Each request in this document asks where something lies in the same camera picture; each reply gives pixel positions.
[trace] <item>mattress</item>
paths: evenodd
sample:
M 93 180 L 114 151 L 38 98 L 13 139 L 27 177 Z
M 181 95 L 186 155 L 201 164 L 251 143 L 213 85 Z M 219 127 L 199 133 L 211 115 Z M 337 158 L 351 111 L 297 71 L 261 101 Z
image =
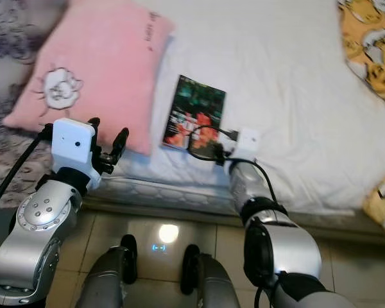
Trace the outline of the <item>mattress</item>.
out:
M 361 208 L 385 175 L 385 102 L 345 65 L 336 1 L 138 2 L 176 31 L 158 74 L 152 156 L 126 152 L 106 185 L 120 190 L 131 178 L 227 192 L 222 168 L 160 146 L 182 74 L 227 92 L 222 128 L 260 132 L 257 159 L 289 210 Z

